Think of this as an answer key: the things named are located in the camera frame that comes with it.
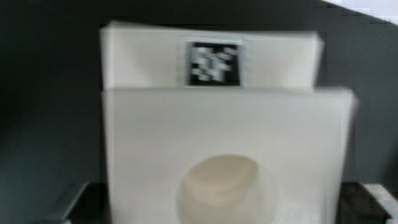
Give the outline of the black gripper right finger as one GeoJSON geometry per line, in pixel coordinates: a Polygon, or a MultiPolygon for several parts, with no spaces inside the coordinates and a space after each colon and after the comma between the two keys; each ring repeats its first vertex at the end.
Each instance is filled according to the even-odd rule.
{"type": "Polygon", "coordinates": [[[338,224],[398,224],[398,198],[383,184],[342,184],[338,224]]]}

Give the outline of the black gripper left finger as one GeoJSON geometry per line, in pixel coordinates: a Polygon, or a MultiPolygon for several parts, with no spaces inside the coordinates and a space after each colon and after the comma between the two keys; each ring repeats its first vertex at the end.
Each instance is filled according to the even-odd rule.
{"type": "Polygon", "coordinates": [[[74,184],[61,194],[42,224],[100,224],[107,188],[100,182],[74,184]]]}

